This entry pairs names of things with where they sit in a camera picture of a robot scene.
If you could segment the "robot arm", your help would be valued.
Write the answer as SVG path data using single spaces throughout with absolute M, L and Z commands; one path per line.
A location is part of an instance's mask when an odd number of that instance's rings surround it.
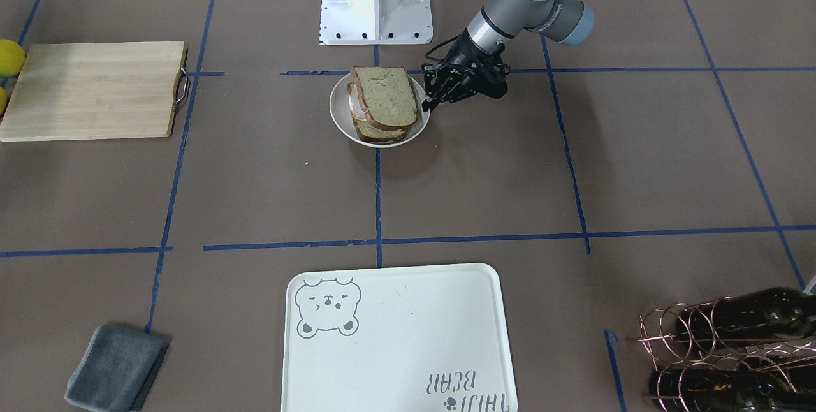
M 477 95 L 505 95 L 511 69 L 502 54 L 522 31 L 575 46 L 588 39 L 594 24 L 594 11 L 582 0 L 488 0 L 460 35 L 442 43 L 444 57 L 426 53 L 423 111 Z

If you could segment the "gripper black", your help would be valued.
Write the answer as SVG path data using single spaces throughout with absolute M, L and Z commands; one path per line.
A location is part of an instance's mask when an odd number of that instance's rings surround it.
M 426 98 L 423 112 L 432 112 L 443 102 L 455 103 L 466 98 L 466 89 L 474 91 L 477 83 L 477 67 L 504 63 L 501 55 L 504 44 L 489 54 L 475 43 L 469 33 L 462 33 L 444 58 L 445 67 L 423 67 L 423 83 Z

